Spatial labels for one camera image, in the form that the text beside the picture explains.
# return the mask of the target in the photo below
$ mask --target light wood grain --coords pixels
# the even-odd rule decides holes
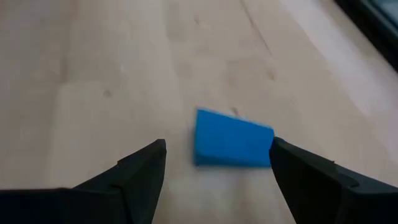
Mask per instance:
[[[305,3],[1,1],[0,187],[73,187],[165,138],[154,223],[294,223],[271,170],[192,166],[197,106],[398,185],[395,73]]]

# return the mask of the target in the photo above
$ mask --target wooden surface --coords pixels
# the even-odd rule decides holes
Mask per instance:
[[[0,187],[73,187],[157,138],[154,223],[293,223],[271,170],[197,169],[195,108],[398,185],[398,77],[331,2],[1,0]]]

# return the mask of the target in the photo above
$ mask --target blue foam block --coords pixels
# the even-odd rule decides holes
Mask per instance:
[[[199,109],[194,162],[198,166],[270,167],[273,139],[270,127]]]

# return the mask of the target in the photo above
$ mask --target dark object in corner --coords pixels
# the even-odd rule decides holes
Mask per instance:
[[[398,72],[398,0],[335,0]]]
[[[297,224],[398,223],[398,188],[274,138],[276,181]]]
[[[165,157],[159,139],[73,189],[0,190],[0,223],[151,223]]]

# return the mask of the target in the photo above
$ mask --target wooden table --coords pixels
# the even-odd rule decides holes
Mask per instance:
[[[192,166],[195,108],[398,185],[398,78],[331,0],[3,1],[0,187],[73,187],[157,138],[154,223],[294,223],[271,170]]]

